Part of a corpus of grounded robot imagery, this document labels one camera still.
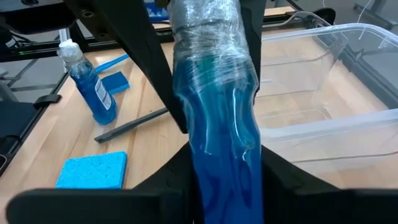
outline black machine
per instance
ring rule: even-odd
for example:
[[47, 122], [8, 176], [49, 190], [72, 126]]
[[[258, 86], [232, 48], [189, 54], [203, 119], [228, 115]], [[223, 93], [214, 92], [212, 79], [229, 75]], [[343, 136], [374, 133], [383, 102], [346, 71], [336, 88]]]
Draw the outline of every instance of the black machine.
[[[164, 6], [168, 0], [158, 3]], [[187, 132], [184, 113], [173, 94], [172, 74], [160, 46], [162, 39], [149, 21], [144, 1], [64, 0], [55, 5], [42, 6], [46, 10], [53, 7], [65, 16], [60, 19], [63, 22], [53, 21], [52, 29], [69, 26], [78, 18], [97, 41], [115, 40], [144, 72], [181, 132]], [[241, 0], [246, 39], [257, 74], [264, 8], [265, 1]], [[21, 11], [27, 13], [26, 10], [2, 12], [0, 16], [6, 18], [4, 25], [10, 29], [29, 33], [32, 27], [10, 19]], [[398, 190], [338, 189], [264, 146], [262, 182], [264, 223], [398, 222], [395, 208]], [[131, 190], [31, 190], [10, 201], [6, 216], [10, 224], [203, 223], [200, 191], [188, 143], [155, 174]]]

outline blue dish soap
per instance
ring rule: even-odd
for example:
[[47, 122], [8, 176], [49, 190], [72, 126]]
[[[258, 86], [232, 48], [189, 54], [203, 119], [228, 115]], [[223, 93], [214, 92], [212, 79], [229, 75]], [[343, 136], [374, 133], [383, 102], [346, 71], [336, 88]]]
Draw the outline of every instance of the blue dish soap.
[[59, 45], [58, 55], [65, 62], [70, 77], [93, 112], [99, 124], [109, 124], [116, 118], [118, 107], [95, 72], [93, 64], [83, 55], [79, 45], [68, 39]]
[[175, 62], [174, 92], [187, 119], [206, 224], [264, 223], [255, 74], [249, 57], [196, 54]]

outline wooden table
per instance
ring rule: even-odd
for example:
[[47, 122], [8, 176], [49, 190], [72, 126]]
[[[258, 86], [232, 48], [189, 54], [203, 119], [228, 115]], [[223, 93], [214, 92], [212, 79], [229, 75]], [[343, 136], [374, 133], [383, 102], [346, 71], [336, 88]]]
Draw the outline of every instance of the wooden table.
[[[266, 14], [282, 14], [288, 11], [293, 11], [293, 9], [290, 7], [267, 9]], [[172, 67], [173, 43], [162, 44], [162, 47]], [[320, 50], [315, 43], [310, 41], [299, 47], [305, 47], [306, 50]], [[278, 46], [269, 47], [263, 52], [263, 57], [289, 54], [289, 52], [281, 52]], [[125, 54], [124, 51], [119, 49], [89, 53], [86, 56], [94, 65], [99, 65], [123, 54]], [[94, 122], [74, 82], [70, 78], [66, 80], [59, 91], [59, 94], [63, 96], [62, 100], [57, 105], [50, 105], [47, 108], [0, 178], [0, 208], [2, 210], [0, 223], [5, 223], [4, 208], [12, 196], [27, 189], [54, 187], [63, 163], [68, 158], [126, 151], [128, 162], [123, 187], [130, 189], [157, 171], [188, 141], [188, 136], [180, 132], [171, 115], [164, 114], [111, 141], [103, 144], [96, 143], [94, 137], [164, 107], [147, 78], [131, 59], [117, 64], [101, 76], [118, 71], [123, 72], [131, 87], [115, 96], [119, 114], [117, 120], [107, 126], [99, 126]], [[328, 95], [328, 91], [338, 93], [350, 91], [354, 93], [352, 97], [356, 96], [359, 102], [348, 104], [349, 107], [347, 107], [347, 101], [341, 99], [333, 101], [343, 104], [346, 107], [345, 112], [383, 110], [385, 106], [344, 66], [338, 65], [333, 73], [337, 75], [327, 81], [324, 94]], [[300, 98], [292, 95], [263, 98], [256, 101], [255, 113], [258, 116], [263, 115], [263, 106], [273, 108], [274, 111], [268, 111], [269, 113], [276, 113], [284, 110], [285, 107], [296, 107], [300, 110], [297, 107], [299, 102]], [[331, 112], [329, 116], [345, 116], [329, 112]], [[384, 166], [391, 165], [392, 163], [381, 164], [377, 169], [384, 169]], [[351, 171], [332, 172], [322, 178], [331, 182], [336, 180], [337, 185], [345, 186], [342, 183], [345, 180], [349, 182], [347, 178], [352, 175]], [[363, 175], [364, 171], [360, 171], [359, 176]], [[360, 180], [365, 184], [368, 183], [367, 180]]]

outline wooden surface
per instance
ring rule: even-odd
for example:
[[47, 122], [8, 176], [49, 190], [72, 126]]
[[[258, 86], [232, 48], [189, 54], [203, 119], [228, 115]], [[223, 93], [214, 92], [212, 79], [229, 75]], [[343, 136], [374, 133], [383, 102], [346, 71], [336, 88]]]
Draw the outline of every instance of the wooden surface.
[[[292, 11], [291, 8], [268, 9], [266, 14], [280, 14]], [[172, 67], [172, 48], [173, 43], [162, 44], [170, 67]], [[278, 57], [292, 54], [286, 51], [283, 46], [272, 45], [268, 49], [263, 47], [263, 57]], [[299, 45], [291, 45], [288, 49], [312, 50], [322, 52], [322, 49], [313, 40], [304, 40]], [[120, 55], [125, 54], [123, 50], [109, 50], [105, 52], [95, 52], [87, 54], [87, 57], [94, 65], [110, 61]], [[142, 182], [148, 176], [157, 171], [165, 164], [180, 147], [188, 141], [188, 136], [181, 134], [177, 125], [169, 114], [164, 114], [159, 118], [153, 119], [138, 128], [109, 142], [98, 144], [94, 137], [107, 132], [128, 121], [144, 116], [152, 111], [161, 109], [163, 106], [159, 97], [155, 94], [152, 86], [142, 74], [140, 69], [134, 65], [132, 60], [125, 60], [102, 74], [101, 77], [122, 71], [129, 80], [130, 89], [115, 96], [118, 104], [118, 118], [115, 122], [107, 126], [97, 125], [83, 98], [77, 91], [74, 82], [69, 78], [59, 94], [63, 96], [57, 105], [50, 105], [42, 118], [20, 148], [19, 152], [11, 162], [5, 173], [0, 177], [0, 223], [4, 223], [4, 208], [8, 200], [15, 194], [34, 188], [54, 187], [56, 179], [60, 173], [63, 163], [71, 157], [88, 156], [114, 151], [126, 151], [128, 162], [124, 188], [129, 189]], [[275, 79], [265, 75], [264, 79]], [[333, 78], [326, 80], [324, 91], [320, 92], [321, 97], [329, 97], [330, 110], [323, 111], [329, 118], [339, 118], [351, 114], [368, 113], [370, 111], [383, 110], [385, 106], [374, 97], [370, 91], [363, 86], [344, 66], [341, 64], [333, 67]], [[255, 113], [257, 117], [264, 117], [270, 114], [281, 115], [281, 111], [303, 112], [302, 105], [306, 105], [308, 96], [300, 97], [300, 94], [286, 94], [282, 96], [269, 95], [270, 92], [259, 92], [261, 99], [257, 99]], [[337, 113], [338, 108], [344, 113]], [[282, 124], [304, 123], [311, 119], [324, 119], [325, 117], [304, 116], [288, 119], [284, 118]], [[275, 119], [259, 121], [259, 124], [276, 125]], [[314, 151], [305, 149], [304, 154], [311, 154]], [[301, 156], [300, 151], [291, 155]], [[370, 173], [379, 175], [383, 169], [390, 169], [393, 162], [377, 165], [371, 168]], [[373, 183], [372, 178], [364, 179], [363, 176], [368, 172], [368, 168], [349, 170], [347, 173], [325, 171], [322, 178], [331, 182], [336, 182], [342, 187], [354, 181], [356, 184], [369, 185]], [[398, 184], [397, 177], [392, 179], [392, 174], [383, 176], [384, 181], [389, 181], [388, 186]]]

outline plastic wrap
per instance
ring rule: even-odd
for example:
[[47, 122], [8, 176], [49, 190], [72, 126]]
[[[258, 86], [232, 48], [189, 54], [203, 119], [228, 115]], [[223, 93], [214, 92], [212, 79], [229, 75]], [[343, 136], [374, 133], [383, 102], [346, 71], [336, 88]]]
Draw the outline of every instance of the plastic wrap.
[[263, 223], [258, 80], [238, 0], [172, 0], [173, 88], [187, 119], [205, 223]]

